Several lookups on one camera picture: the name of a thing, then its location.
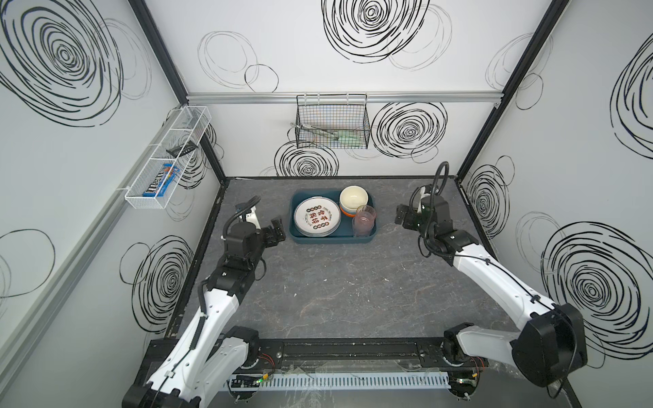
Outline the orange bowl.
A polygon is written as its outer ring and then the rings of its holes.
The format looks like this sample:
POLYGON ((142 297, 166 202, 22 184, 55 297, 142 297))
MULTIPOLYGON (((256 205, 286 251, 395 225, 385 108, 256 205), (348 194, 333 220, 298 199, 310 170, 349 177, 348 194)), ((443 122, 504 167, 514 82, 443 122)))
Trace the orange bowl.
POLYGON ((355 211, 354 211, 354 212, 350 212, 350 211, 348 211, 347 209, 342 208, 342 207, 340 208, 340 210, 341 210, 341 213, 342 213, 343 215, 347 216, 347 217, 350 217, 350 218, 355 217, 355 211))

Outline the white plate red symbols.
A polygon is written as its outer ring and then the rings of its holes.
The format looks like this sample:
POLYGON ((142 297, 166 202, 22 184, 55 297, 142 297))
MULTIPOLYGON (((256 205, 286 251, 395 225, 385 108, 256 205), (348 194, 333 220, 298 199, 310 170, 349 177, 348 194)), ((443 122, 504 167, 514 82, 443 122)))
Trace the white plate red symbols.
POLYGON ((310 197, 294 209, 294 224, 303 236, 330 236, 341 224, 341 212, 329 198, 310 197))

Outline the pink transparent cup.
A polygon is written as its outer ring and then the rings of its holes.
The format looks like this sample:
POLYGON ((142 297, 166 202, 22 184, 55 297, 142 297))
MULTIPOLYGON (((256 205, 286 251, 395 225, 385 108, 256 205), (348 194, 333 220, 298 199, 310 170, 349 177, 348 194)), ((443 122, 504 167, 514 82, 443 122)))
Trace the pink transparent cup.
POLYGON ((352 221, 355 237, 370 236, 376 223, 377 213, 374 207, 363 205, 357 208, 352 221))

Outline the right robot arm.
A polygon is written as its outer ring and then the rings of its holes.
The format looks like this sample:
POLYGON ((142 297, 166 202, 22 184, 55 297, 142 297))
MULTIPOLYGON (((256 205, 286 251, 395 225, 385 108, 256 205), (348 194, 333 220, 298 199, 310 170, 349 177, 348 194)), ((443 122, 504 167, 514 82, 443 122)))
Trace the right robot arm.
POLYGON ((447 330, 441 345, 447 363, 460 366, 486 358, 516 368, 532 384, 564 382, 588 363, 583 316, 570 304, 556 304, 501 265, 474 236, 455 229, 448 202, 435 185, 416 188, 396 209, 396 224, 418 232, 418 249, 463 273, 492 298, 515 331, 462 323, 447 330))

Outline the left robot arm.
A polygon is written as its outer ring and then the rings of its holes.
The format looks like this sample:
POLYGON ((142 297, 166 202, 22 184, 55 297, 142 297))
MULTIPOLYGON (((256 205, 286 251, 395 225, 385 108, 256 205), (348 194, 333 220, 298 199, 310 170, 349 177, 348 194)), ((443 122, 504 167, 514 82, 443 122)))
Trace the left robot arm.
POLYGON ((199 308, 163 363, 142 385, 133 385, 124 407, 205 407, 242 366, 258 359, 258 333, 224 327, 256 281, 266 248, 286 236, 280 219, 261 227, 256 217, 256 195, 240 204, 226 221, 224 253, 214 271, 198 286, 199 308))

